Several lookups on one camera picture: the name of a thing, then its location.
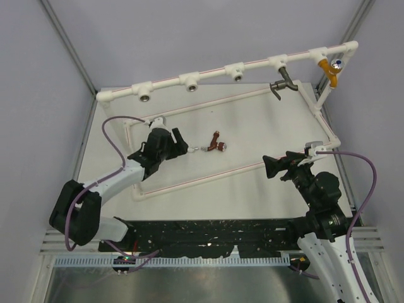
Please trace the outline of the white PVC pipe frame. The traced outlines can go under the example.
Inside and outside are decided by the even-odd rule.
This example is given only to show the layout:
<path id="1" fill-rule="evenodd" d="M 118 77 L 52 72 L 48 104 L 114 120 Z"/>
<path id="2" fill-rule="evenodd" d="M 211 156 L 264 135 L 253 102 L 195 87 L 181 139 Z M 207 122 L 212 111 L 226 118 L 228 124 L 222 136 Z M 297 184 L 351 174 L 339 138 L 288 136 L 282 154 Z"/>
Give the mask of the white PVC pipe frame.
<path id="1" fill-rule="evenodd" d="M 133 199 L 140 201 L 260 169 L 263 162 L 258 158 L 259 152 L 279 154 L 286 148 L 299 152 L 306 141 L 339 147 L 339 138 L 321 112 L 333 90 L 329 81 L 320 96 L 314 97 L 301 81 L 295 80 L 299 90 L 279 90 L 281 100 L 272 94 L 269 84 L 282 80 L 278 69 L 290 62 L 310 59 L 318 65 L 322 59 L 342 59 L 347 63 L 358 46 L 356 41 L 349 41 L 98 92 L 97 102 L 107 116 L 114 113 L 112 102 L 137 98 L 153 105 L 146 121 L 164 116 L 179 122 L 192 143 L 201 143 L 210 131 L 219 131 L 219 138 L 230 142 L 229 149 L 219 156 L 191 157 L 185 164 L 173 164 L 173 177 L 135 184 Z"/>

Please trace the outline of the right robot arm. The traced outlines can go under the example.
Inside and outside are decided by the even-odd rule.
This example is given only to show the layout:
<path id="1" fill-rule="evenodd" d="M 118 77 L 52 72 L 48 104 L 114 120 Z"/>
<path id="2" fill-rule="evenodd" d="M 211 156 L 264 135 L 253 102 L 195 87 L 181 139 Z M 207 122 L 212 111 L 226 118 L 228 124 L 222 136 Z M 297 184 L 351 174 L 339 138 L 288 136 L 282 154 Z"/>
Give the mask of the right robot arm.
<path id="1" fill-rule="evenodd" d="M 314 175 L 314 162 L 331 152 L 324 146 L 306 147 L 304 153 L 288 151 L 284 157 L 263 156 L 266 176 L 284 172 L 281 181 L 292 181 L 309 207 L 305 216 L 288 223 L 285 240 L 308 257 L 328 296 L 328 302 L 377 302 L 352 237 L 360 215 L 348 219 L 340 205 L 340 181 L 330 172 Z"/>

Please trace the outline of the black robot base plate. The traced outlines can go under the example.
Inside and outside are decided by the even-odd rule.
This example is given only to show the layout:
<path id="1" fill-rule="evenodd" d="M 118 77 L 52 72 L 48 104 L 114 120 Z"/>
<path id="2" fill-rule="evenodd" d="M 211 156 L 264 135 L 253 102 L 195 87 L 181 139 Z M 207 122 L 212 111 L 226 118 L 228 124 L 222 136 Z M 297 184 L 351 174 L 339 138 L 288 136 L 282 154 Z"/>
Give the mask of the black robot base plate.
<path id="1" fill-rule="evenodd" d="M 302 217 L 264 220 L 130 221 L 128 234 L 113 245 L 100 243 L 100 252 L 113 247 L 162 258 L 227 258 L 237 249 L 241 258 L 277 257 L 298 250 L 297 239 L 311 233 Z"/>

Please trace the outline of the white plastic faucet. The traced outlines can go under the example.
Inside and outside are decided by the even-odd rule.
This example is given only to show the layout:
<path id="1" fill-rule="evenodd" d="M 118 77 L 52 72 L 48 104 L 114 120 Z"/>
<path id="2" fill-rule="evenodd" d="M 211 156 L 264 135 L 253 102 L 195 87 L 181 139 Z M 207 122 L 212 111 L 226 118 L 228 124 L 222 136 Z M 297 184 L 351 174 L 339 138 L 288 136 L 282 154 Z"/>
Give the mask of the white plastic faucet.
<path id="1" fill-rule="evenodd" d="M 188 153 L 194 153 L 194 152 L 197 152 L 197 151 L 200 151 L 200 147 L 198 147 L 198 146 L 191 146 L 191 145 L 188 146 L 188 149 L 187 149 L 187 152 L 188 152 Z"/>

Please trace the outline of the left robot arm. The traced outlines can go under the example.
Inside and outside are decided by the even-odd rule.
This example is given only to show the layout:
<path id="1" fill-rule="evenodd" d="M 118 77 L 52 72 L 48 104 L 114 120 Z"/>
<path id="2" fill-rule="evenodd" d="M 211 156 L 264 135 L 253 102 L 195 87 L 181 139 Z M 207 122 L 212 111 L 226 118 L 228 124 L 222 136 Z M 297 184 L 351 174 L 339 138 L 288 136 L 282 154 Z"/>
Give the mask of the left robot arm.
<path id="1" fill-rule="evenodd" d="M 63 186 L 51 213 L 51 227 L 64 234 L 68 251 L 93 239 L 112 241 L 121 251 L 134 246 L 129 224 L 118 218 L 102 218 L 101 208 L 115 195 L 157 172 L 165 160 L 185 155 L 188 144 L 177 128 L 154 128 L 142 148 L 128 156 L 123 166 L 84 184 L 70 180 Z"/>

